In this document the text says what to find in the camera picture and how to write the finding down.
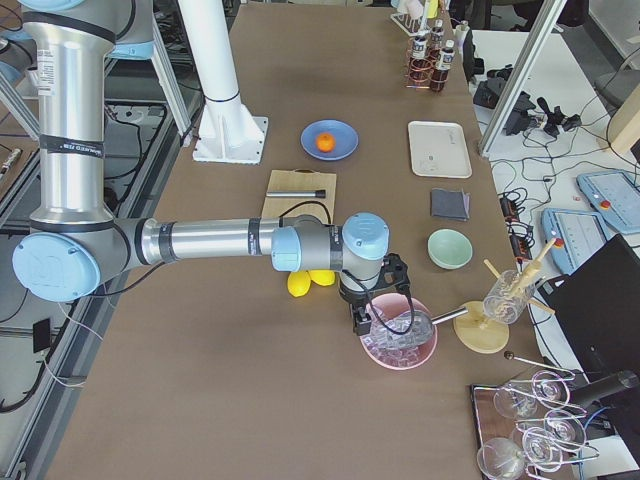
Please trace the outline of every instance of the blue plate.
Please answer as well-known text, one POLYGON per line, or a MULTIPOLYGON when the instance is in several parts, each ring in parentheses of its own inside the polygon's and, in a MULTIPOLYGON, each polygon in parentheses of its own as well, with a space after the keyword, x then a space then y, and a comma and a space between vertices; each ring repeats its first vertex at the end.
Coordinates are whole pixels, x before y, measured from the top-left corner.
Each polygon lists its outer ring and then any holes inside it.
POLYGON ((351 125, 340 120, 318 120, 307 126, 300 135, 302 148, 312 157, 329 162, 342 160, 358 147, 358 133, 351 125), (336 139, 336 147, 330 152, 321 152, 316 147, 316 137, 321 133, 330 133, 336 139))

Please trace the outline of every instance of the pink bowl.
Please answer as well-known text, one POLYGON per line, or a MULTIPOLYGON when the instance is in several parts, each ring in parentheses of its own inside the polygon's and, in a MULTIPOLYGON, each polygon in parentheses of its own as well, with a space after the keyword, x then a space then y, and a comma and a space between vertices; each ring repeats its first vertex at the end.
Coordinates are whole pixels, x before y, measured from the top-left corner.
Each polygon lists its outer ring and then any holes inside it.
MULTIPOLYGON (((375 297, 372 304, 376 309, 382 311, 386 318, 395 318, 409 310, 407 299, 404 295, 400 295, 399 293, 386 293, 379 297, 375 297)), ((416 310, 421 310, 427 315, 430 315, 427 307, 415 298, 413 299, 413 306, 416 310)), ((367 313, 371 315, 373 322, 378 322, 371 311, 371 305, 367 306, 367 313)), ((435 325, 433 326, 433 336, 431 339, 422 345, 413 347, 417 349, 417 353, 412 353, 410 358, 405 359, 407 360, 406 362, 400 362, 399 360, 391 358, 389 356, 390 350, 376 348, 376 345, 371 343, 368 335, 360 337, 360 342, 364 351, 367 352, 367 355, 369 355, 369 357, 371 357, 371 359, 377 364, 382 365, 385 368, 390 368, 391 370, 409 370, 411 368, 419 367, 429 360, 431 355, 433 355, 433 352, 436 349, 436 344, 438 343, 438 329, 435 325)), ((397 353, 398 351, 407 353, 408 350, 410 349, 399 349, 394 353, 397 353)))

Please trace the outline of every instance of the gray cloth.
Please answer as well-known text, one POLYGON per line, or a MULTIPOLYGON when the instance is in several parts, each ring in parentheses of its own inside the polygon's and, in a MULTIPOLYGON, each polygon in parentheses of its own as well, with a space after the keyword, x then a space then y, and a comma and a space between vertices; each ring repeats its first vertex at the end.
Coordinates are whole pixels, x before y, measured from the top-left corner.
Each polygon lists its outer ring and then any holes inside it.
POLYGON ((432 189, 431 216, 466 222, 469 219, 469 194, 462 190, 432 189))

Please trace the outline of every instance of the brown table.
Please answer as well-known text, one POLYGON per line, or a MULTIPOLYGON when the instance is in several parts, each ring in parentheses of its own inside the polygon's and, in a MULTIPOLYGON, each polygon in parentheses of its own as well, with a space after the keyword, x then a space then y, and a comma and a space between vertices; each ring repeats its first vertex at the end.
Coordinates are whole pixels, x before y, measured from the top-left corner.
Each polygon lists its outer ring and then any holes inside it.
MULTIPOLYGON (((489 165, 475 153, 462 69, 457 61, 441 94, 404 88, 407 38, 390 13, 242 6, 232 45, 244 103, 270 119, 262 163, 201 164, 183 151, 157 218, 257 216, 272 169, 335 172, 336 221, 382 216, 414 297, 434 314, 481 299, 493 283, 482 259, 506 269, 513 257, 489 165), (323 118, 358 131, 348 159, 323 163, 301 149, 302 129, 323 118), (473 176, 415 176, 411 120, 461 124, 473 176), (471 220, 431 218, 436 186, 469 192, 471 220), (443 227, 473 242, 460 270, 427 257, 427 237, 443 227)), ((351 333, 335 287, 294 299, 286 278, 269 258, 184 261, 124 295, 47 478, 479 478, 468 385, 502 382, 520 365, 468 350, 445 324, 429 362, 386 370, 351 333)), ((537 356, 526 319, 511 333, 510 349, 537 356)))

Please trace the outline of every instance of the black cylinder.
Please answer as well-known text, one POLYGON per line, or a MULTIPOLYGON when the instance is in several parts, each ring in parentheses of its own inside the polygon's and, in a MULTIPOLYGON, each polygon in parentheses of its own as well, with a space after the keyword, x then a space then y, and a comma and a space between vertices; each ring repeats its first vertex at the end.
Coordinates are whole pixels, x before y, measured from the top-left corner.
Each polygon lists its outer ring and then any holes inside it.
POLYGON ((588 407, 596 400, 629 388, 635 388, 638 385, 640 385, 640 380, 635 373, 630 370, 621 370, 573 390, 571 392, 571 403, 581 407, 588 407))

